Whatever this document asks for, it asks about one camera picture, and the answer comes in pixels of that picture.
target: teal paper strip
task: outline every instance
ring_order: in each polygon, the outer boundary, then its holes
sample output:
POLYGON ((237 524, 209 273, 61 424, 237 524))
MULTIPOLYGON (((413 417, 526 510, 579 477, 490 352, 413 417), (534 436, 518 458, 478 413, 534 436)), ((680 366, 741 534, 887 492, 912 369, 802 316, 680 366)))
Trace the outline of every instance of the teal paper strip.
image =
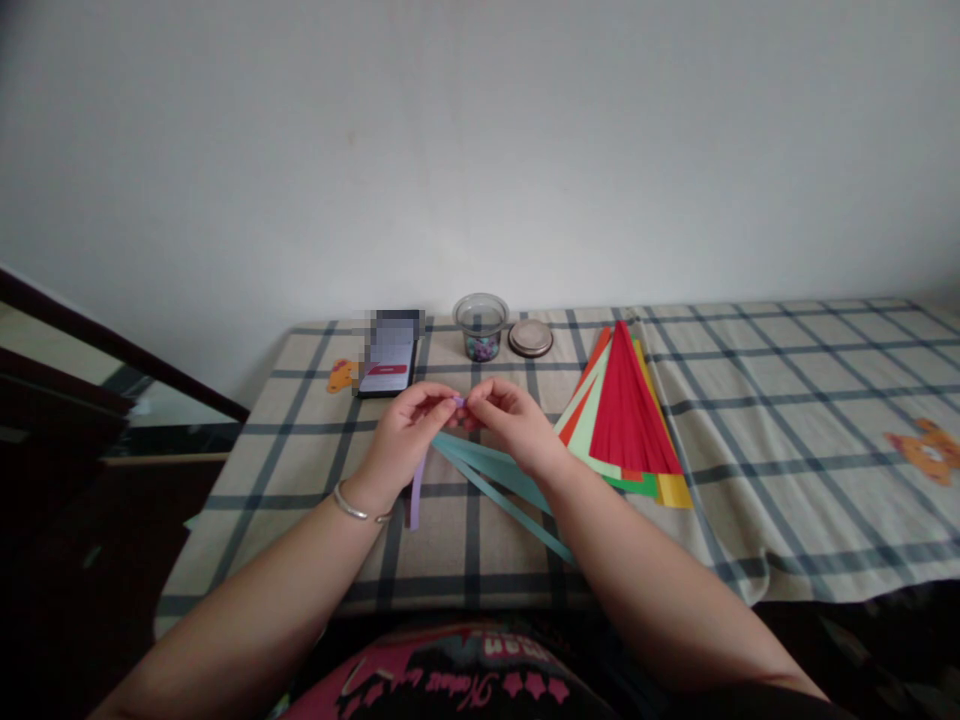
POLYGON ((514 520, 533 533, 534 537, 536 537, 540 542, 553 550, 557 555, 559 555, 563 560, 568 562, 573 567, 577 566, 577 562, 573 559, 573 553, 570 552, 570 548, 557 540, 542 527, 537 525, 530 517, 527 516, 526 513, 524 513, 512 502, 507 500, 507 498, 505 498, 490 483, 477 475, 477 473, 475 473, 473 469, 459 457, 453 455, 452 453, 447 455, 447 453, 445 453, 441 448, 437 448, 437 450, 439 450, 440 454, 446 457, 447 460, 453 463, 453 466, 463 473, 463 476, 467 478, 467 480, 476 485, 480 489, 480 492, 502 507, 508 515, 511 515, 514 520))
POLYGON ((495 483, 502 485, 515 495, 519 495, 548 515, 553 515, 550 505, 547 504, 547 499, 540 492, 536 483, 528 475, 523 474, 523 471, 517 467, 516 462, 509 455, 498 453, 498 455, 503 455, 506 458, 506 460, 501 460, 487 453, 476 452, 474 448, 482 446, 445 433, 437 435, 433 441, 433 446, 437 450, 442 450, 444 455, 456 455, 467 465, 483 473, 495 483))

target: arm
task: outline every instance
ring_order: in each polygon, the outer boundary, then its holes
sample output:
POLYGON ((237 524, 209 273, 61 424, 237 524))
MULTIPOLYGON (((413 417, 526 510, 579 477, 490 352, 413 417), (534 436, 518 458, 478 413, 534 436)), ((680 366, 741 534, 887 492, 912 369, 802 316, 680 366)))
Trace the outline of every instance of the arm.
POLYGON ((454 395, 437 383, 399 395, 341 488, 371 517, 328 497, 177 623, 92 717, 246 717, 276 699, 377 539, 373 518, 393 507, 437 432, 457 423, 454 395))
POLYGON ((671 690, 753 681, 826 699, 766 625, 712 572, 573 457, 536 401, 498 378, 467 398, 539 486, 624 642, 671 690))

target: red paper strip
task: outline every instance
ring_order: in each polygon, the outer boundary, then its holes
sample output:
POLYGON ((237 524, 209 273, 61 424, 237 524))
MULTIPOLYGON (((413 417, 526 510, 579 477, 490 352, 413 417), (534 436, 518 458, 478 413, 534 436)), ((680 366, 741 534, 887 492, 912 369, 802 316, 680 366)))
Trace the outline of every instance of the red paper strip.
MULTIPOLYGON (((610 328, 604 328, 600 333, 600 337, 597 339, 596 346, 593 348, 593 355, 590 356, 590 362, 587 363, 587 368, 583 371, 583 375, 580 376, 580 382, 577 383, 577 387, 573 391, 574 395, 576 395, 580 390, 580 386, 583 385, 583 381, 587 379, 587 375, 590 374, 590 371, 593 370, 593 366, 597 364, 597 360, 599 360, 600 356, 603 355, 603 351, 607 347, 608 342, 610 342, 610 328)), ((590 391, 588 390, 587 394, 584 395, 580 400, 580 405, 577 406, 577 409, 574 411, 573 415, 571 415, 570 419, 567 420, 567 424, 560 429, 560 440, 564 445, 570 444, 570 438, 573 437, 573 433, 577 429, 577 423, 580 421, 580 416, 583 414, 583 408, 587 404, 587 398, 589 396, 590 391)))
POLYGON ((614 330, 590 455, 624 470, 683 472, 622 321, 614 330))
POLYGON ((583 414, 583 408, 587 404, 587 399, 590 397, 590 392, 593 390, 593 383, 596 380, 590 383, 590 387, 587 389, 586 395, 583 396, 580 400, 580 404, 577 405, 577 409, 573 411, 573 415, 570 416, 570 419, 567 420, 567 424, 563 426, 563 430, 560 431, 560 442, 564 445, 570 444, 570 438, 573 437, 574 431, 577 429, 577 423, 580 422, 580 416, 583 414))

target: silver bracelet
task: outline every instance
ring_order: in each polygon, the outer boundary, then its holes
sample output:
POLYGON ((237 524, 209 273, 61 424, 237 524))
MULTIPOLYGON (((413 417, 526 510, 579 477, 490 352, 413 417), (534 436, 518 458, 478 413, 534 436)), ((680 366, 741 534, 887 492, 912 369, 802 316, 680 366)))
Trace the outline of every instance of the silver bracelet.
MULTIPOLYGON (((348 503, 343 499, 343 495, 340 494, 340 486, 343 485, 344 481, 341 480, 336 485, 333 486, 333 497, 337 501, 337 505, 350 517, 355 517, 357 520, 366 520, 370 517, 369 513, 363 512, 363 510, 357 510, 353 505, 348 503)), ((393 517, 393 511, 391 510, 386 515, 379 515, 374 519, 374 522, 383 525, 387 520, 393 517)))

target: yellow paper strip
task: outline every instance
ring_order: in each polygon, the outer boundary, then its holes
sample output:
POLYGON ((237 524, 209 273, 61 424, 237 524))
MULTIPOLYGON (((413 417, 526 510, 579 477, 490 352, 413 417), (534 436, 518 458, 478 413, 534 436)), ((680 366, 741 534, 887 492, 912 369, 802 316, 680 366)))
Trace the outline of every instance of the yellow paper strip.
MULTIPOLYGON (((650 370, 643 359, 643 346, 637 338, 633 339, 633 349, 637 353, 637 360, 640 362, 640 371, 643 373, 643 379, 647 383, 647 389, 650 390, 650 396, 657 406, 657 414, 660 416, 660 422, 663 423, 663 429, 667 433, 667 439, 670 441, 670 447, 676 452, 677 448, 673 444, 673 435, 670 434, 670 428, 667 427, 667 419, 663 416, 660 409, 660 398, 657 397, 657 389, 653 386, 653 378, 650 377, 650 370)), ((687 487, 686 478, 683 475, 657 475, 657 488, 660 492, 657 494, 657 504, 672 508, 693 508, 693 498, 690 497, 690 489, 687 487)))

